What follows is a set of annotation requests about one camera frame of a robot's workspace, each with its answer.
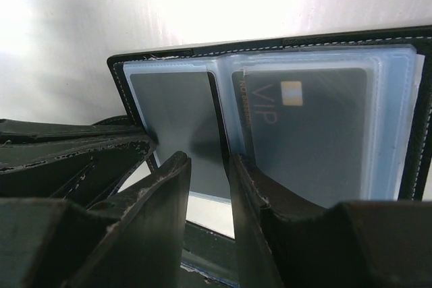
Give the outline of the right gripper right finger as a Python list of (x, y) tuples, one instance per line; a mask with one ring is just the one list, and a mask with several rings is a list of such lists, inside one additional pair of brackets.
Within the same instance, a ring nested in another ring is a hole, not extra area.
[(229, 160), (242, 287), (430, 287), (431, 203), (354, 200), (320, 207)]

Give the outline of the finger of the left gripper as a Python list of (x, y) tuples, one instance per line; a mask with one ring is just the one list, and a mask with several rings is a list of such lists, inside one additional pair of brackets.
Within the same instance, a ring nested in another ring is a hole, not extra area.
[(2, 119), (1, 197), (60, 198), (91, 207), (116, 194), (155, 148), (143, 129), (124, 122)]

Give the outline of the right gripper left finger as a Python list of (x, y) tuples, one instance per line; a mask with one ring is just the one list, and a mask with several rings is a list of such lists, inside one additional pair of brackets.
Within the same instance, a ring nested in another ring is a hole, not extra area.
[(2, 287), (177, 287), (191, 159), (85, 209), (68, 200), (1, 200)]

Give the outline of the dark credit card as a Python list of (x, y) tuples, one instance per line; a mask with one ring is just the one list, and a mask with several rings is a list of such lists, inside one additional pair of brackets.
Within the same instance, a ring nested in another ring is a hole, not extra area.
[(359, 67), (232, 74), (247, 155), (329, 208), (362, 195), (367, 73)]

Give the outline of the black leather card holder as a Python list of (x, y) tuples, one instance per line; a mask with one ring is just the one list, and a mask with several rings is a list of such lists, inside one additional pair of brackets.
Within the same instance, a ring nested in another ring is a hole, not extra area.
[(228, 200), (243, 154), (302, 198), (420, 200), (431, 160), (431, 27), (119, 54), (108, 68), (155, 170), (192, 158), (191, 190)]

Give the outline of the silver card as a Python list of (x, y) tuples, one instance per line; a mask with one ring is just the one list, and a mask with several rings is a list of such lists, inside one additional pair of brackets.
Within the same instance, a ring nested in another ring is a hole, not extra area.
[(144, 127), (162, 165), (175, 152), (192, 160), (190, 191), (227, 201), (230, 188), (207, 71), (132, 74), (130, 84)]

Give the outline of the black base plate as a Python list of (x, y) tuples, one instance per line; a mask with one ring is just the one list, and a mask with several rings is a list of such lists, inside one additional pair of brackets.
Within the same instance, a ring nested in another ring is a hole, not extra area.
[(239, 287), (235, 241), (186, 222), (180, 287)]

